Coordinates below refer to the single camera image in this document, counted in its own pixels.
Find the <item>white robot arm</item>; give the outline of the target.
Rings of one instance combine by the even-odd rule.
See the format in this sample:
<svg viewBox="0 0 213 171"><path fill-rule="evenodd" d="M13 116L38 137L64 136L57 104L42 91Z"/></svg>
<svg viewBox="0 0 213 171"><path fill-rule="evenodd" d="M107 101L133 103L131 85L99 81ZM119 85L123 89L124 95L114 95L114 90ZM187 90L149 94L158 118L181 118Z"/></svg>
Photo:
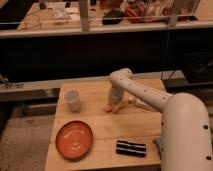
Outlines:
<svg viewBox="0 0 213 171"><path fill-rule="evenodd" d="M209 114L198 97L135 82L129 68L112 72L109 81L111 104L119 104L127 91L162 114L161 171L213 171Z"/></svg>

